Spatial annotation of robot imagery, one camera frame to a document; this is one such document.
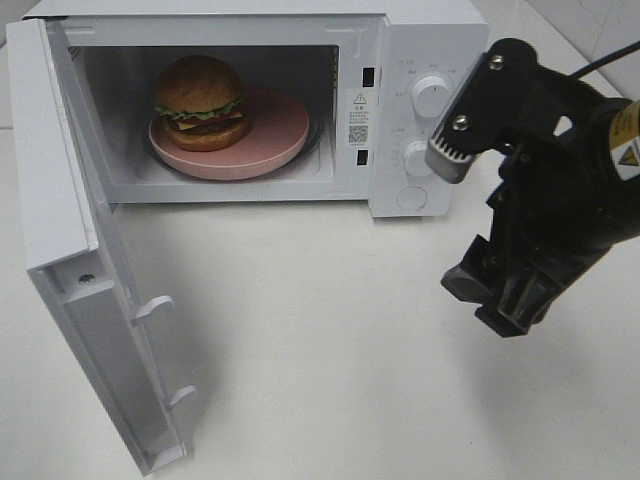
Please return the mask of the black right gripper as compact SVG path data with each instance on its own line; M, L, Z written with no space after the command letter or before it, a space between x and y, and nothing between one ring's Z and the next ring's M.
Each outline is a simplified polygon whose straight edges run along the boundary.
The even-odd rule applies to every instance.
M527 335L616 244L639 234L639 105L538 68L501 134L515 149L476 235L441 285L503 338Z

